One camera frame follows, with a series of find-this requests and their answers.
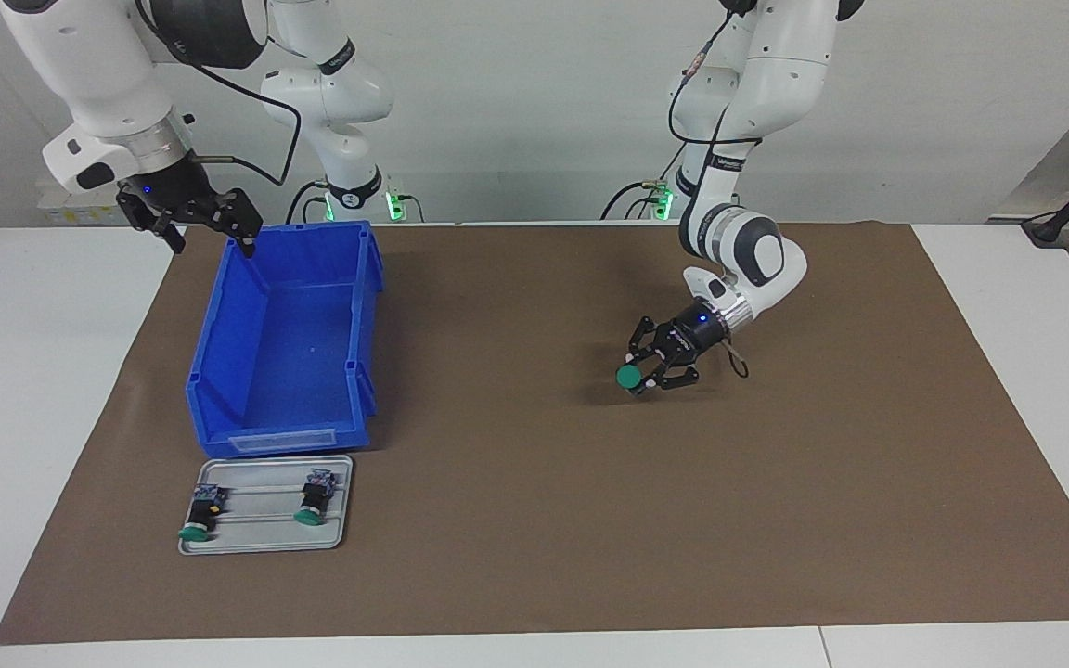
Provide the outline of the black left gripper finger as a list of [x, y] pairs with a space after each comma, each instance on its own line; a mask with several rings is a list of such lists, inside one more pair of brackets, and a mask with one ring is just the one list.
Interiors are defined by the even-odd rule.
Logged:
[[659, 358], [659, 363], [663, 366], [672, 366], [677, 358], [677, 346], [671, 342], [671, 331], [676, 325], [675, 320], [657, 323], [649, 316], [642, 316], [629, 338], [628, 366], [640, 366], [652, 358]]
[[635, 371], [638, 371], [638, 364], [645, 360], [656, 360], [659, 366], [645, 375], [639, 373], [635, 395], [640, 397], [650, 389], [670, 391], [694, 385], [700, 379], [699, 369], [696, 368], [700, 356], [699, 353], [636, 353]]

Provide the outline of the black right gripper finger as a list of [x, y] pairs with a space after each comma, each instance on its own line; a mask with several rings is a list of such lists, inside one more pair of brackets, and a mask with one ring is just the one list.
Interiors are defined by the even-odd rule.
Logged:
[[255, 253], [255, 237], [262, 232], [264, 218], [253, 201], [241, 187], [213, 195], [205, 224], [235, 242], [243, 257]]
[[137, 195], [120, 190], [117, 203], [126, 217], [127, 223], [137, 232], [151, 233], [152, 236], [165, 242], [173, 254], [181, 254], [186, 246], [183, 234], [179, 232], [174, 219], [168, 212], [153, 211]]

